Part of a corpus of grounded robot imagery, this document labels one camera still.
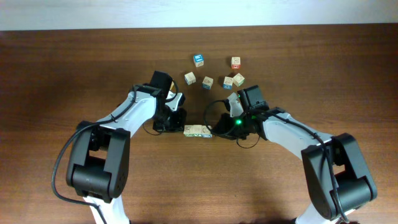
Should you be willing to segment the wooden block green front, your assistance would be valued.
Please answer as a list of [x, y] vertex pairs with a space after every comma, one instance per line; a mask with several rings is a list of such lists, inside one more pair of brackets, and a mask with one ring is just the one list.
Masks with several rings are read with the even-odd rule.
[[184, 126], [184, 130], [183, 130], [183, 134], [186, 137], [193, 137], [192, 131], [193, 131], [193, 125], [185, 125]]

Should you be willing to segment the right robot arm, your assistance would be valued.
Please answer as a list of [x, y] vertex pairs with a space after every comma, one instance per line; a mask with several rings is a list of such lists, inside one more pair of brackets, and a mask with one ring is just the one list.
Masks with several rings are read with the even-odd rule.
[[357, 140], [317, 131], [282, 108], [270, 108], [257, 85], [222, 100], [227, 112], [211, 134], [239, 141], [250, 134], [276, 143], [303, 163], [310, 205], [294, 223], [349, 223], [348, 214], [377, 197]]

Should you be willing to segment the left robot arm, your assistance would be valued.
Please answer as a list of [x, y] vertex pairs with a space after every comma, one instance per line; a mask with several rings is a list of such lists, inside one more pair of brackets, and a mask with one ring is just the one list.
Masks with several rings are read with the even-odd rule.
[[158, 134], [183, 131], [185, 96], [171, 92], [174, 80], [155, 71], [150, 82], [134, 85], [127, 98], [106, 117], [82, 121], [72, 145], [66, 183], [90, 206], [96, 223], [129, 223], [122, 192], [129, 173], [130, 142], [148, 120]]

